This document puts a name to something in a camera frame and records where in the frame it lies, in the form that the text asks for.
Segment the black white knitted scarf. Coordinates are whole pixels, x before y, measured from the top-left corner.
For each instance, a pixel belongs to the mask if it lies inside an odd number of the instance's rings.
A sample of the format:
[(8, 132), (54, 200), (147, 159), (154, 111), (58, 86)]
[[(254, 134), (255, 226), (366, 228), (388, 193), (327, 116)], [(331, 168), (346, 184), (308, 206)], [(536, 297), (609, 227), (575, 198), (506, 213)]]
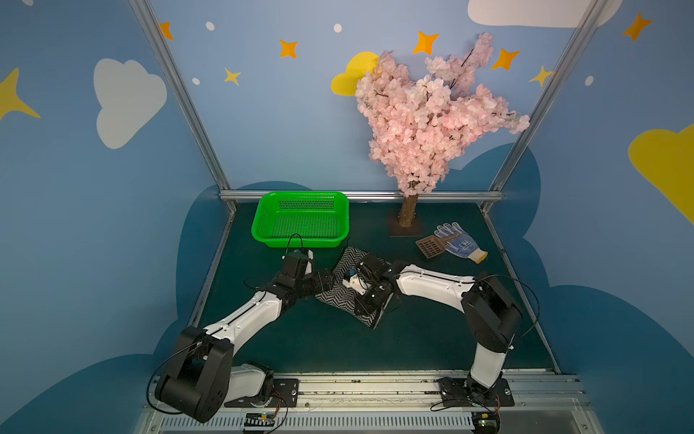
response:
[(385, 307), (390, 303), (391, 296), (387, 296), (384, 305), (376, 307), (372, 313), (365, 310), (367, 300), (364, 296), (370, 284), (367, 282), (367, 275), (361, 271), (361, 264), (367, 256), (366, 251), (345, 247), (333, 268), (332, 280), (327, 290), (314, 297), (329, 307), (335, 307), (351, 315), (369, 329), (375, 329), (381, 321)]

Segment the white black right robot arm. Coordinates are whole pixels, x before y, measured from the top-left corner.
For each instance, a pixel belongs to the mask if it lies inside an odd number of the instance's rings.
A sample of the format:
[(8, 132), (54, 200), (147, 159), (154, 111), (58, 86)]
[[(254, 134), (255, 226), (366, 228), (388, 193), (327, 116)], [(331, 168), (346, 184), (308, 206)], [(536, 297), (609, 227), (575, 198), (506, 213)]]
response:
[(486, 392), (502, 378), (522, 311), (497, 276), (455, 276), (403, 261), (388, 263), (368, 254), (356, 268), (343, 273), (342, 285), (356, 293), (357, 316), (381, 313), (396, 294), (426, 298), (460, 311), (476, 342), (466, 387)]

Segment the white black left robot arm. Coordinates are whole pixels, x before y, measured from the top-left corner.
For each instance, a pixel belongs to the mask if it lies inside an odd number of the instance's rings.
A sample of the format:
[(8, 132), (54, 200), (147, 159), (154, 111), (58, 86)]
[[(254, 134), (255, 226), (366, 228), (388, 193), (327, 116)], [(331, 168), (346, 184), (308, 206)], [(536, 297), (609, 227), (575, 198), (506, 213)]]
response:
[(316, 269), (309, 249), (285, 254), (278, 274), (243, 306), (206, 327), (184, 329), (173, 354), (155, 370), (160, 377), (154, 395), (146, 397), (147, 404), (158, 412), (185, 414), (201, 423), (230, 403), (284, 407), (271, 369), (258, 363), (235, 366), (233, 359), (245, 343), (298, 300), (322, 294), (333, 285), (333, 273)]

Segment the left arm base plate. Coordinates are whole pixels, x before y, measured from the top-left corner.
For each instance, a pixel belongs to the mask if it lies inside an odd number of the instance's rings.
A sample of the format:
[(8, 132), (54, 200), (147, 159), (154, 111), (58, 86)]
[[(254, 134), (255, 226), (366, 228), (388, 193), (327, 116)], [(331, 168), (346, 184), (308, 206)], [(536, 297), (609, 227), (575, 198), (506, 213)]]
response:
[(226, 401), (225, 408), (296, 408), (300, 381), (297, 378), (274, 379), (264, 384), (260, 392), (253, 397), (241, 397)]

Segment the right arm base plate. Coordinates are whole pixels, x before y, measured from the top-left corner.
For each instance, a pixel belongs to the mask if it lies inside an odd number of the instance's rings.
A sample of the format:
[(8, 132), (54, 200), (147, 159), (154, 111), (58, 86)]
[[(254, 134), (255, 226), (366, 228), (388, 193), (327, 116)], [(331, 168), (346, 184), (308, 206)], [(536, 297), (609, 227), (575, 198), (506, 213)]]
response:
[(491, 387), (467, 378), (443, 377), (437, 380), (442, 404), (450, 407), (513, 407), (515, 400), (509, 383), (502, 377)]

